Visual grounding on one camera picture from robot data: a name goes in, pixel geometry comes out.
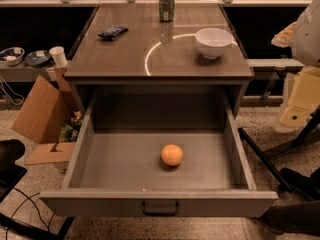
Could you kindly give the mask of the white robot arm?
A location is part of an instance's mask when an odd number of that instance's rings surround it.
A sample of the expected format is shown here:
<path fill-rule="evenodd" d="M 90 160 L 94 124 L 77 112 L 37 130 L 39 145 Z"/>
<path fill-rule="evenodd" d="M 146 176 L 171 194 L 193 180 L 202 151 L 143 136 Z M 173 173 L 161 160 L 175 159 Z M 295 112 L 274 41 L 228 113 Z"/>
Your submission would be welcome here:
<path fill-rule="evenodd" d="M 304 127 L 320 106 L 320 0 L 313 0 L 271 44 L 289 47 L 293 59 L 303 65 L 295 76 L 286 77 L 286 97 L 274 122 L 277 132 L 289 133 Z"/>

